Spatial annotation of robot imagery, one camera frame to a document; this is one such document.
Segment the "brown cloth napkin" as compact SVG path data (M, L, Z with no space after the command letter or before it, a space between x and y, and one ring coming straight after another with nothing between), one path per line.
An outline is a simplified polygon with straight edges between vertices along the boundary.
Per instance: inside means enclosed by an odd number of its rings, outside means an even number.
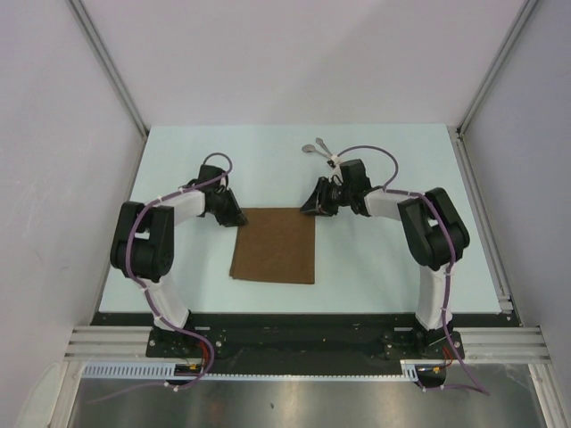
M247 208L229 274L236 280L315 283L316 220L297 208Z

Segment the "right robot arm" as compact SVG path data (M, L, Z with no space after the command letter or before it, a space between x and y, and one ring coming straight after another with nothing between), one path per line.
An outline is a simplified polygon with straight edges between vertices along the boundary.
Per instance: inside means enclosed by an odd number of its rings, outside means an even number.
M426 193L373 186L362 160L347 160L331 177L320 177L304 215L333 217L342 207L367 218L399 221L412 258L420 266L415 317L421 329L411 335L412 349L431 358L443 348L438 331L451 321L451 274L470 244L470 236L450 196L441 187Z

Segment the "silver metal fork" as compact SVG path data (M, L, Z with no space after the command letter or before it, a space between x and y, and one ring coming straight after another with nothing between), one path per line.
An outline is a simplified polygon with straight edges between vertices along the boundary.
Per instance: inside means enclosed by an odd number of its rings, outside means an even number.
M338 156L333 154L329 148L327 147L327 145L325 144L325 142L323 141L322 138L317 137L315 139L315 143L316 145L322 150L322 152L324 153L324 155L326 156L326 158L333 162L334 164L336 164L338 162Z

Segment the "left aluminium frame post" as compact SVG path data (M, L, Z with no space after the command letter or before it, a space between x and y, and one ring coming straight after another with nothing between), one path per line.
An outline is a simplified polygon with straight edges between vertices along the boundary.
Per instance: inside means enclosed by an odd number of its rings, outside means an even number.
M103 74L108 79L112 90L117 95L120 104L126 112L130 122L137 130L145 142L150 134L149 127L145 124L140 110L137 108L135 100L130 93L120 70L113 60L111 53L97 28L94 19L91 17L85 3L80 0L66 0L65 3L79 26L87 44L92 50L95 59L99 63Z

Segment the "aluminium frame post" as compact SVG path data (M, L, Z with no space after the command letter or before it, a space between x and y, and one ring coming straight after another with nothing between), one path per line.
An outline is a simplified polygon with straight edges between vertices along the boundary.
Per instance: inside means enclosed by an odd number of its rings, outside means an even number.
M126 112L130 122L137 130L145 142L150 134L149 127L145 124L140 110L137 108L135 100L130 93L120 70L113 60L111 53L97 28L94 19L91 17L85 3L80 0L66 0L65 3L79 26L87 44L92 50L95 59L99 63L103 74L108 79L112 90L117 95L120 104Z
M532 20L541 5L541 0L525 0L518 9L515 19L510 24L505 37L501 41L500 47L493 56L492 62L473 95L467 110L462 115L459 124L455 127L456 134L459 137L463 137L469 130L477 113L481 110L486 98L491 93L496 80L507 66L509 58L516 49L520 38L523 36L527 24Z

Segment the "right aluminium frame post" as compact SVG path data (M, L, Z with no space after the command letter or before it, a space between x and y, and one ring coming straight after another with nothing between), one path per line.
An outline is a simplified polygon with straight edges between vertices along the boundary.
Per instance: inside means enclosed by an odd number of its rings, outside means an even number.
M515 19L510 24L505 37L501 41L500 47L493 56L492 62L473 95L467 110L462 115L459 124L455 127L456 134L459 137L463 137L469 130L477 113L481 110L486 98L491 93L496 80L507 66L509 58L516 49L520 38L523 36L527 24L532 20L541 5L541 0L525 0L518 9Z

